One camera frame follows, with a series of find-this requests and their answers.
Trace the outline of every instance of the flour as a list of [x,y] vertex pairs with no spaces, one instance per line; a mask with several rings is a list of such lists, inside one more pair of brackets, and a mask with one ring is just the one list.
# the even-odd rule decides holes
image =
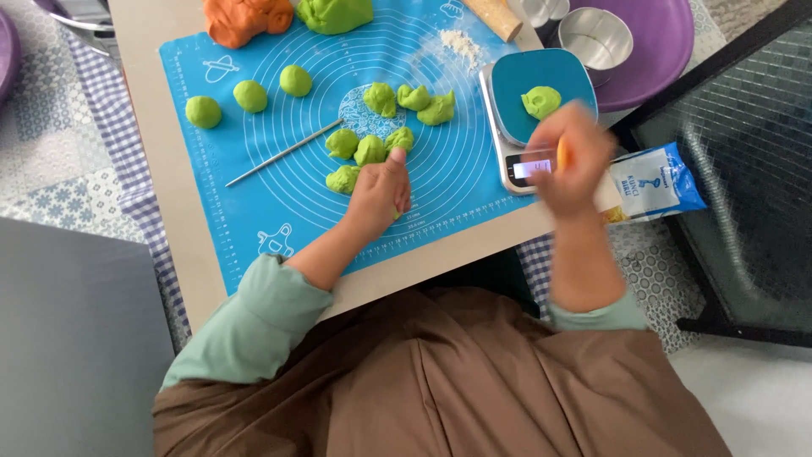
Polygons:
[[467,33],[462,30],[440,30],[440,41],[443,46],[454,51],[454,54],[468,59],[468,71],[472,72],[479,66],[477,57],[482,53],[482,48],[471,41]]

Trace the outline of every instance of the purple bowl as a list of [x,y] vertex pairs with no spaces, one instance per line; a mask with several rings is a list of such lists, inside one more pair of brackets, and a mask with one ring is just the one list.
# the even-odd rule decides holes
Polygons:
[[17,27],[0,8],[0,101],[5,100],[14,89],[22,53]]
[[634,50],[595,88],[601,112],[641,105],[680,77],[693,52],[693,14],[688,0],[571,0],[570,11],[601,8],[620,17]]

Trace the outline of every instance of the child's hand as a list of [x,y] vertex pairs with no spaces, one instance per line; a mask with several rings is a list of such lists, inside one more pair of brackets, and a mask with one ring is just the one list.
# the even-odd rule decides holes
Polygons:
[[615,151],[615,141],[597,126],[589,112],[571,102],[543,120],[530,138],[528,149],[549,147],[566,141],[569,164],[553,173],[534,173],[528,182],[558,221],[595,213],[595,190]]
[[395,210],[405,213],[412,207],[411,192],[406,150],[396,147],[386,162],[361,169],[341,223],[348,226],[350,233],[363,237],[365,244],[372,242],[395,220]]

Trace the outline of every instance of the blue silicone baking mat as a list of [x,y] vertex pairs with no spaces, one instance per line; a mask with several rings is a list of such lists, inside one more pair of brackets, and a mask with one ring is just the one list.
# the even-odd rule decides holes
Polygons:
[[[229,294],[258,253],[293,255],[333,227],[349,196],[325,186],[325,176],[349,163],[327,157],[323,137],[233,185],[225,184],[323,126],[359,137],[380,138],[407,125],[415,146],[407,167],[412,210],[367,246],[345,271],[353,272],[441,237],[465,230],[530,204],[511,196],[499,182],[478,68],[516,52],[461,3],[451,0],[373,1],[375,19],[350,33],[324,36],[299,20],[283,35],[262,34],[238,50],[215,44],[205,33],[169,41],[160,54],[175,101],[197,188]],[[482,50],[472,66],[443,47],[442,30],[462,30]],[[279,88],[279,73],[295,63],[313,77],[313,89],[293,98]],[[231,91],[254,79],[268,91],[268,107],[243,111]],[[425,85],[433,94],[456,94],[456,116],[429,127],[414,111],[398,108],[393,119],[367,109],[362,97],[372,82]],[[185,117],[186,100],[208,95],[222,108],[210,130]]]

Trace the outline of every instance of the green dough piece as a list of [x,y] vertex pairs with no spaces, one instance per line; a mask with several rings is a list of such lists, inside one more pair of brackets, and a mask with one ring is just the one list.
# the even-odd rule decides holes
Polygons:
[[543,120],[561,106],[561,94],[551,87],[539,85],[522,95],[521,102],[525,104],[527,114]]
[[288,95],[304,97],[310,93],[313,80],[304,68],[298,65],[288,65],[279,75],[279,85]]
[[383,117],[395,117],[395,91],[385,82],[374,82],[364,92],[364,103]]
[[358,150],[353,158],[361,167],[367,163],[381,163],[387,159],[387,149],[383,147],[383,141],[380,138],[367,135],[358,143]]
[[330,157],[347,160],[358,149],[358,136],[349,128],[341,128],[327,138],[326,146]]
[[398,88],[398,104],[412,111],[419,111],[429,106],[431,95],[424,85],[417,89],[412,89],[404,84]]
[[359,172],[361,172],[361,167],[353,165],[340,166],[338,170],[327,175],[325,179],[327,189],[339,194],[352,194],[355,183],[358,181]]
[[387,155],[392,152],[392,148],[395,146],[404,148],[408,154],[412,150],[412,145],[414,145],[414,134],[409,127],[403,126],[390,133],[383,145],[387,148]]
[[186,119],[200,128],[213,128],[220,124],[220,105],[211,97],[197,95],[186,101]]
[[426,125],[438,125],[454,119],[454,91],[448,95],[434,95],[429,106],[417,112],[417,118]]
[[372,0],[302,0],[296,15],[316,33],[337,35],[372,21]]
[[237,103],[249,113],[258,113],[268,106],[268,94],[265,88],[254,80],[246,80],[234,88]]

